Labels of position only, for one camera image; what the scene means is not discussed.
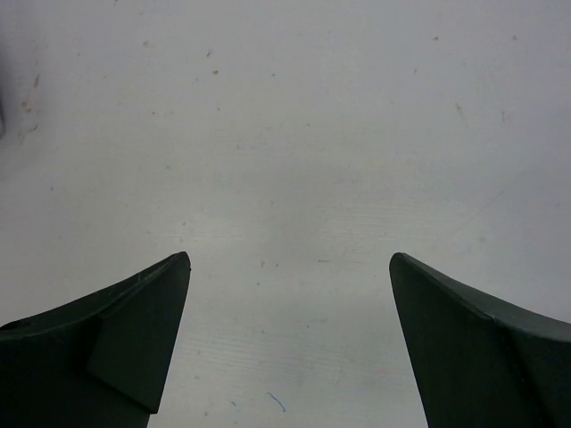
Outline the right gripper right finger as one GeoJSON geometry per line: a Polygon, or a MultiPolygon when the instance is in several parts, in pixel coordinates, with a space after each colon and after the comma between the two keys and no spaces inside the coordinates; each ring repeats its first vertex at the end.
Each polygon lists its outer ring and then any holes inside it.
{"type": "Polygon", "coordinates": [[[389,272],[430,427],[568,427],[570,325],[396,253],[389,272]]]}

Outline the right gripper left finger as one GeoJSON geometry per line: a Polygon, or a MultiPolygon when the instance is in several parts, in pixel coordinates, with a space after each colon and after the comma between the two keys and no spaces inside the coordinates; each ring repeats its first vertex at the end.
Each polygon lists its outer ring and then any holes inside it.
{"type": "Polygon", "coordinates": [[[184,311],[184,251],[1,328],[3,427],[146,427],[184,311]]]}

